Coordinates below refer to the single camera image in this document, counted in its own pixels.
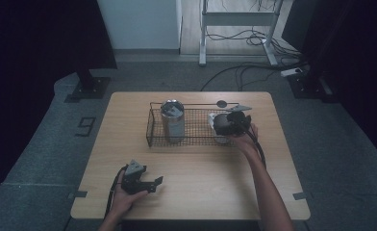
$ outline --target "power strip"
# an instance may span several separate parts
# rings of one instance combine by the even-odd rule
[[[294,69],[289,69],[289,70],[284,70],[281,71],[281,76],[282,77],[288,77],[290,75],[299,75],[302,74],[303,70],[301,68],[294,68]]]

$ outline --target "wooden table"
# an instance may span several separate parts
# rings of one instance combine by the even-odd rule
[[[289,148],[267,92],[116,92],[102,121],[71,215],[102,218],[113,179],[135,159],[147,166],[142,181],[164,176],[157,191],[134,205],[125,219],[260,219],[252,174],[235,148],[218,145],[152,146],[146,141],[150,102],[237,102],[259,127],[267,170],[292,219],[308,219]]]

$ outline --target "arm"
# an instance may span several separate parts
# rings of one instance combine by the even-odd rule
[[[104,222],[99,227],[99,231],[113,231],[115,230],[120,219],[128,212],[132,204],[149,194],[148,191],[138,192],[130,195],[122,190],[120,183],[122,182],[125,171],[122,170],[117,180],[116,189],[113,195],[113,204],[111,210],[108,212]]]
[[[257,136],[258,128],[255,124],[251,124],[251,126],[251,133],[254,131]],[[264,230],[293,230],[284,201],[266,171],[255,144],[247,135],[230,137],[230,139],[245,155],[249,166],[251,166]]]

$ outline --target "gray carpet floor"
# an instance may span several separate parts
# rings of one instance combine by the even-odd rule
[[[55,85],[55,97],[32,140],[0,186],[0,230],[96,230],[101,220],[70,218],[70,209],[111,94],[115,91],[199,91],[230,62],[120,62],[102,99],[65,103],[76,74]],[[312,216],[297,230],[377,230],[377,150],[341,104],[295,99],[279,72],[252,69],[244,91],[271,93]],[[235,70],[204,91],[237,91]],[[95,117],[88,128],[85,117]]]

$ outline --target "metal can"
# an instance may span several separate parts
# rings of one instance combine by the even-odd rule
[[[185,137],[185,108],[175,99],[161,105],[164,136],[169,142],[179,142]]]

